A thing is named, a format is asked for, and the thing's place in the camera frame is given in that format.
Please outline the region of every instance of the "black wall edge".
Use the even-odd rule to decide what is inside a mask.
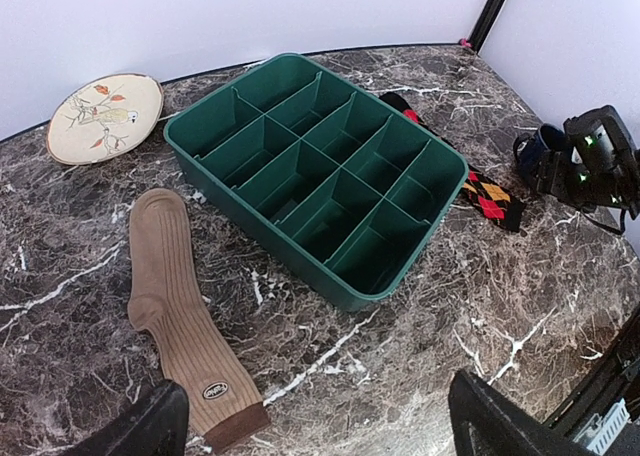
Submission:
[[[482,48],[505,1],[506,0],[487,0],[485,3],[482,13],[480,13],[480,17],[471,32],[471,36],[469,36],[467,40],[471,45],[471,49],[475,52],[479,52]]]

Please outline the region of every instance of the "bird illustration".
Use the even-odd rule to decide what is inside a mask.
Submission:
[[[90,118],[85,118],[80,121],[81,125],[89,124],[89,123],[100,123],[102,125],[105,124],[122,124],[127,121],[131,121],[132,123],[136,122],[138,119],[137,111],[128,111],[124,108],[114,108],[107,109],[101,113],[97,113],[92,115]]]

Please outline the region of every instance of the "green plastic organizer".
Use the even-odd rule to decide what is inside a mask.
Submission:
[[[433,134],[298,54],[211,93],[164,135],[188,182],[346,311],[393,292],[468,171]]]

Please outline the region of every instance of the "sock label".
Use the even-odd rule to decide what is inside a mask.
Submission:
[[[217,399],[227,391],[229,391],[229,385],[224,381],[218,381],[207,386],[202,392],[202,397],[206,400]]]

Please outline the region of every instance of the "tray compartment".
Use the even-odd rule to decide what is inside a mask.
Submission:
[[[353,89],[331,75],[318,73],[293,96],[269,111],[268,115],[302,136],[349,100]]]
[[[324,262],[373,209],[380,196],[344,170],[334,173],[280,229]]]
[[[355,290],[376,295],[408,269],[412,253],[430,227],[383,200],[347,238],[327,267]]]
[[[337,164],[299,141],[267,164],[238,191],[272,222],[283,220],[331,173]]]
[[[192,106],[189,118],[176,118],[171,128],[171,140],[190,156],[202,156],[255,121],[260,114],[234,88],[227,88]]]
[[[384,126],[390,114],[380,111],[375,100],[354,93],[347,104],[309,131],[304,140],[342,164]]]
[[[231,84],[246,101],[266,113],[311,83],[319,70],[297,54],[283,54],[253,68]]]
[[[385,126],[345,167],[376,191],[385,194],[428,144],[421,131],[399,130],[402,121],[392,116]]]
[[[444,144],[433,141],[411,164],[389,199],[417,220],[435,222],[449,207],[466,165]]]
[[[201,164],[228,187],[240,186],[298,138],[262,116],[201,159]]]

